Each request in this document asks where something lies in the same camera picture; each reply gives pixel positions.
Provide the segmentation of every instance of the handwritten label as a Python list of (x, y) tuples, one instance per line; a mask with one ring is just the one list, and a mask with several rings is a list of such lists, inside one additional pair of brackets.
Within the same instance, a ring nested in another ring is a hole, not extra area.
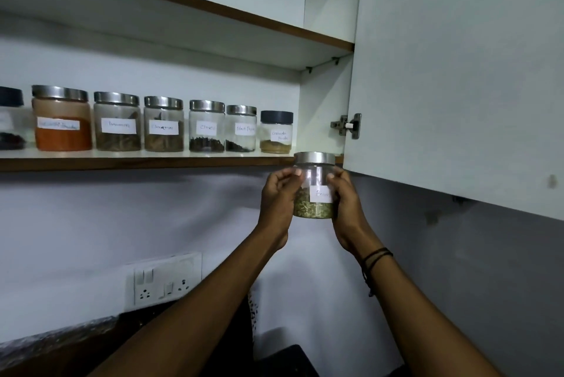
[(103, 133), (121, 133), (125, 135), (135, 135), (137, 133), (137, 123), (129, 118), (103, 118), (101, 119)]
[(150, 135), (178, 135), (178, 122), (167, 120), (149, 120)]
[(217, 136), (217, 123), (214, 121), (196, 121), (196, 135), (204, 137)]
[(270, 131), (270, 140), (273, 142), (289, 143), (292, 141), (292, 135), (285, 129), (273, 129)]
[(12, 116), (8, 111), (0, 112), (0, 130), (13, 130), (14, 122), (12, 121)]
[(333, 203), (331, 191), (326, 185), (310, 186), (310, 202), (313, 203)]
[(37, 127), (53, 130), (80, 130), (80, 122), (78, 120), (63, 120), (62, 118), (37, 117)]
[(235, 135), (239, 137), (254, 137), (257, 126), (250, 123), (235, 123)]

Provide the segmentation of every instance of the cabinet door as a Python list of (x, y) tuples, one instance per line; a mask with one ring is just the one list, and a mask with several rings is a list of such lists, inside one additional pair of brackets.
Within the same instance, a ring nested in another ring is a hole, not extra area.
[(360, 0), (355, 113), (345, 168), (564, 219), (564, 0)]

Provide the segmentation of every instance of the jar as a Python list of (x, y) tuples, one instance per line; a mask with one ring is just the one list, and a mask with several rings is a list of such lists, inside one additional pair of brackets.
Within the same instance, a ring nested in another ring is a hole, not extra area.
[(0, 150), (21, 150), (33, 134), (33, 117), (18, 88), (0, 87)]
[(145, 96), (145, 150), (184, 151), (184, 103), (165, 96)]
[(94, 102), (96, 148), (101, 151), (141, 150), (139, 97), (95, 92)]
[(257, 107), (228, 105), (225, 150), (250, 153), (257, 147)]
[(190, 151), (225, 151), (225, 104), (214, 100), (190, 101)]
[(75, 88), (32, 86), (36, 145), (42, 151), (92, 149), (88, 93)]
[(290, 111), (261, 111), (261, 151), (273, 154), (290, 153), (293, 122), (294, 113)]
[(333, 197), (327, 175), (333, 172), (335, 154), (306, 151), (294, 154), (294, 165), (305, 179), (294, 199), (294, 216), (333, 218)]

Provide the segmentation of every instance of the silver metal lid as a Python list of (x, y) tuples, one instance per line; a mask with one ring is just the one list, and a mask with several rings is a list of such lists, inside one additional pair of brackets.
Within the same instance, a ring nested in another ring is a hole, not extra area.
[(319, 151), (302, 151), (301, 153), (294, 154), (294, 164), (335, 164), (335, 154), (320, 153)]
[(139, 106), (139, 97), (117, 92), (94, 92), (94, 102), (97, 104), (122, 104)]
[(170, 108), (172, 110), (182, 110), (184, 102), (177, 98), (167, 98), (166, 96), (145, 96), (145, 106), (150, 108)]
[(228, 105), (227, 114), (242, 115), (242, 116), (256, 116), (257, 107), (250, 107), (249, 105)]
[(60, 88), (58, 86), (33, 85), (34, 98), (69, 99), (88, 102), (88, 92), (77, 88)]
[(223, 102), (217, 102), (216, 100), (195, 99), (190, 101), (190, 110), (223, 113), (225, 112), (225, 104)]

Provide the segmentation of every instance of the person's right arm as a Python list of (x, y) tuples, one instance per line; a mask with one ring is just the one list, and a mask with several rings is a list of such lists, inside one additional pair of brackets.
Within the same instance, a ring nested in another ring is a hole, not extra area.
[[(336, 167), (328, 182), (339, 197), (333, 221), (337, 239), (362, 265), (370, 253), (383, 247), (382, 242), (364, 216), (349, 174)], [(415, 377), (501, 376), (407, 277), (393, 257), (380, 258), (372, 267), (369, 281), (399, 351)]]

